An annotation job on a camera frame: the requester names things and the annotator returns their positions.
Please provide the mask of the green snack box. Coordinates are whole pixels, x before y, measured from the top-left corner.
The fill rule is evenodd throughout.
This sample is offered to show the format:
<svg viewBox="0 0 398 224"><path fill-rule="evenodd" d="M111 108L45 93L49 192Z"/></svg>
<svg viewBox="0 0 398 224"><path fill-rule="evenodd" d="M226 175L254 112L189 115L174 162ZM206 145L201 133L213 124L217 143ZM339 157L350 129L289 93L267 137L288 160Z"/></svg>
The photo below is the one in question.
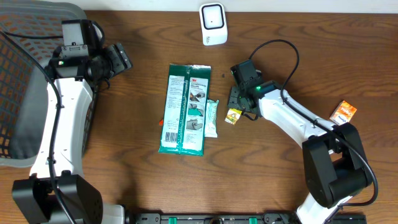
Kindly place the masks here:
<svg viewBox="0 0 398 224"><path fill-rule="evenodd" d="M241 115L242 115L241 110L230 108L224 120L229 124L235 125L236 122L240 119Z"/></svg>

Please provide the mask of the white teal wipes packet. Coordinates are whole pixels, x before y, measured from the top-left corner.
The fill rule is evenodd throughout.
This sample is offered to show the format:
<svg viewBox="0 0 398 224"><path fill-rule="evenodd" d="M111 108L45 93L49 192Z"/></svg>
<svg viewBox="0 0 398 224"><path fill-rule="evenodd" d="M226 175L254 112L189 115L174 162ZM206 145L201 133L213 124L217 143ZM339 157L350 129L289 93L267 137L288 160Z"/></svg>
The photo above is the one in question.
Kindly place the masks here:
<svg viewBox="0 0 398 224"><path fill-rule="evenodd" d="M206 138L217 138L216 132L216 118L219 100L213 101L207 100L206 103L206 119L205 119L205 137Z"/></svg>

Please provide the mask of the green white 3M packet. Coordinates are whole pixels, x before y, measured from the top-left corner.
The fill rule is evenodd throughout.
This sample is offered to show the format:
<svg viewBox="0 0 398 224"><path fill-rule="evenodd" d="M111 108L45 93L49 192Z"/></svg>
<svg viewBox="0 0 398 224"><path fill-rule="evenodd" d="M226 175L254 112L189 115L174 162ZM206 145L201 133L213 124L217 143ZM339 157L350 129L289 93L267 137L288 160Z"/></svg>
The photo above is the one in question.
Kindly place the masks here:
<svg viewBox="0 0 398 224"><path fill-rule="evenodd" d="M169 66L159 152L202 156L211 67Z"/></svg>

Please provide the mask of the small orange candy box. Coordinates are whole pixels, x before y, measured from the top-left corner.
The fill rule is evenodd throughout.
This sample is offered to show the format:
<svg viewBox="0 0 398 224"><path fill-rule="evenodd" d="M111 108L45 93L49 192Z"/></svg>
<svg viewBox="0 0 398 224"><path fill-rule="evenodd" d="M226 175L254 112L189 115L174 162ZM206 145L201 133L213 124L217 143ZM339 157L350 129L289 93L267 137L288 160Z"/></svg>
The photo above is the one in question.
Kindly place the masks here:
<svg viewBox="0 0 398 224"><path fill-rule="evenodd" d="M357 108L343 100L332 112L330 120L338 125L349 123L355 112Z"/></svg>

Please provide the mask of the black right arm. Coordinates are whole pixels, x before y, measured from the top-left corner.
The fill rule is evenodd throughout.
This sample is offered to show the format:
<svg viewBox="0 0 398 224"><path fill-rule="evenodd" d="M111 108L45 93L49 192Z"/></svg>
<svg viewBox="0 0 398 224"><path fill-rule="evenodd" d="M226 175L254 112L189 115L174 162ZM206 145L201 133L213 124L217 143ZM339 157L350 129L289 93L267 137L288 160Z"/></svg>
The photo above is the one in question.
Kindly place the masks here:
<svg viewBox="0 0 398 224"><path fill-rule="evenodd" d="M299 223L328 223L348 200L374 182L358 130L337 125L297 103L275 81L265 82L252 60L231 67L236 82L228 106L264 118L302 149L309 195L295 212Z"/></svg>

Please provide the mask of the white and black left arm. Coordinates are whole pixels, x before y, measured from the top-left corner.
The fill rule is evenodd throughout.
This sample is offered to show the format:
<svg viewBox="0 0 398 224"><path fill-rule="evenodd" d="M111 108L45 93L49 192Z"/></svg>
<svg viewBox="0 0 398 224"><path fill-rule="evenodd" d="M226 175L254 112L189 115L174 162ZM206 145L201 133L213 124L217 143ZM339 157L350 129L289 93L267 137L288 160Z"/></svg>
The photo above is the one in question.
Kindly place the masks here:
<svg viewBox="0 0 398 224"><path fill-rule="evenodd" d="M103 202L85 180L83 145L88 110L101 82L129 70L121 44L105 46L102 28L88 19L62 22L63 44L40 68L47 81L47 114L39 153L12 197L29 223L131 223L123 205Z"/></svg>

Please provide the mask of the grey plastic mesh basket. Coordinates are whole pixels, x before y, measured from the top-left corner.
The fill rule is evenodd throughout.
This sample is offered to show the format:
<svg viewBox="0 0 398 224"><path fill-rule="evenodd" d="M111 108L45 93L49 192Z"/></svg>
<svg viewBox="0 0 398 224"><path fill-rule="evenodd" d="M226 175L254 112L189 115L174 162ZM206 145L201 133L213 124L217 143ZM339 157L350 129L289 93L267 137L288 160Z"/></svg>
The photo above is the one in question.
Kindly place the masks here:
<svg viewBox="0 0 398 224"><path fill-rule="evenodd" d="M1 1L1 165L30 167L35 162L47 114L46 66L63 44L61 22L86 19L66 2Z"/></svg>

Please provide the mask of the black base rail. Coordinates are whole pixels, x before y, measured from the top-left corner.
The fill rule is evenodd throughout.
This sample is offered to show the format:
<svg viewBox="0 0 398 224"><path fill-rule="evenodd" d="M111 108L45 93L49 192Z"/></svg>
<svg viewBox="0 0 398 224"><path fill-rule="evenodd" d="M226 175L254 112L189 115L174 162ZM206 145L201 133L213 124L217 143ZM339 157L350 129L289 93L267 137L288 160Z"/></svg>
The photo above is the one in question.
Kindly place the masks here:
<svg viewBox="0 0 398 224"><path fill-rule="evenodd" d="M299 224L293 213L262 215L161 215L141 213L132 218L135 224Z"/></svg>

